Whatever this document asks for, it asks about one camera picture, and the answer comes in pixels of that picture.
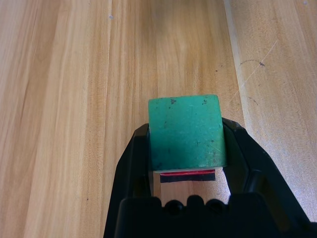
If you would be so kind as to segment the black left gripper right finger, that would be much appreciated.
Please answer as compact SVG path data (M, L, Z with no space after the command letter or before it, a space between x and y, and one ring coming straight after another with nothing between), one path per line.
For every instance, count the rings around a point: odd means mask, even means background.
M315 238L311 222L270 155L239 123L222 119L231 224L245 237Z

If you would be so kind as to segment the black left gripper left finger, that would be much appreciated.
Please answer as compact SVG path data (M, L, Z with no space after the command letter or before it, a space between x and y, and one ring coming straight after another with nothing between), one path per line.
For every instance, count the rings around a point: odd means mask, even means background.
M146 123L135 130L116 166L105 225L105 238L117 237L116 225L149 224L153 231L162 215L161 202L153 197L150 133Z

